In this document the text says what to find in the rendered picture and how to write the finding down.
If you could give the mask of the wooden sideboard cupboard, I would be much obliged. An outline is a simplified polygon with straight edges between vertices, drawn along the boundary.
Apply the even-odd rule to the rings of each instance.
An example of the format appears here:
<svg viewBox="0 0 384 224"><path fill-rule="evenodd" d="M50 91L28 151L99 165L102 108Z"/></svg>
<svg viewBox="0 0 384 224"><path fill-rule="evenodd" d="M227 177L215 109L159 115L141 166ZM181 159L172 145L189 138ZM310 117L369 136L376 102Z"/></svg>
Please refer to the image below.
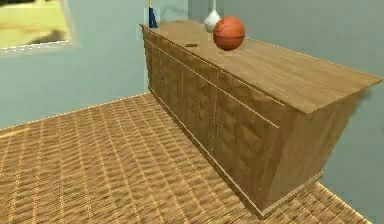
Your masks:
<svg viewBox="0 0 384 224"><path fill-rule="evenodd" d="M318 181L365 91L381 81L252 38L223 51L195 21L141 30L150 92L261 219Z"/></svg>

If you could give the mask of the orange basketball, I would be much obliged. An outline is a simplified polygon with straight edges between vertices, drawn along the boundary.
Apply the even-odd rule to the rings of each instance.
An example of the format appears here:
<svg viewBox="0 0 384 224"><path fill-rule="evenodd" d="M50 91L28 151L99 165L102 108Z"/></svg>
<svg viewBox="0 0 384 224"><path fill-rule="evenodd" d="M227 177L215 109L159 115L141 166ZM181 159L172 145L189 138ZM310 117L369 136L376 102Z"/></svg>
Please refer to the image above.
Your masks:
<svg viewBox="0 0 384 224"><path fill-rule="evenodd" d="M245 38L243 22L234 16L223 17L214 27L213 41L224 51L237 49Z"/></svg>

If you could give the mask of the white vase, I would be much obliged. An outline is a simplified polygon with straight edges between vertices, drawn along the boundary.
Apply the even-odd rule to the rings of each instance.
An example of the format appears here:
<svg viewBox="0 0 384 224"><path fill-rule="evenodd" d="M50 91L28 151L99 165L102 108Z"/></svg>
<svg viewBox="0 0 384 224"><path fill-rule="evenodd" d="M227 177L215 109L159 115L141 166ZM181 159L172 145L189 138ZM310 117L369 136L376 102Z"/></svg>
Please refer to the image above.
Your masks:
<svg viewBox="0 0 384 224"><path fill-rule="evenodd" d="M208 33L212 33L216 24L220 21L221 17L217 12L217 0L212 0L211 12L204 20L204 27Z"/></svg>

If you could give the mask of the blue cone-shaped object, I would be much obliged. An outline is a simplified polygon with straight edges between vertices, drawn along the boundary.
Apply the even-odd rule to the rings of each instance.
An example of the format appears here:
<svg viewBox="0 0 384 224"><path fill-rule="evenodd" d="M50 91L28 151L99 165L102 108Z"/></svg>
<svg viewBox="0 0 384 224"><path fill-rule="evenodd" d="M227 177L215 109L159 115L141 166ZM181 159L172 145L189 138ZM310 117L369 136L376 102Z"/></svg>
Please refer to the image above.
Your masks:
<svg viewBox="0 0 384 224"><path fill-rule="evenodd" d="M156 21L156 16L154 12L154 8L152 6L152 0L148 0L148 22L149 22L149 27L150 28L157 28L158 24Z"/></svg>

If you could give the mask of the window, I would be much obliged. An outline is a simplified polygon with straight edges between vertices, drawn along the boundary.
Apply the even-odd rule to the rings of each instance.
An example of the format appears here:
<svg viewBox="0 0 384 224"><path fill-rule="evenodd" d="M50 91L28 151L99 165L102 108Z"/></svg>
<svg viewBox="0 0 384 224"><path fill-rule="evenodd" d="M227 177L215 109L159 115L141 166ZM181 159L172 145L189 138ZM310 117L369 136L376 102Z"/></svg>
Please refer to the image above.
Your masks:
<svg viewBox="0 0 384 224"><path fill-rule="evenodd" d="M0 57L77 44L69 0L0 0Z"/></svg>

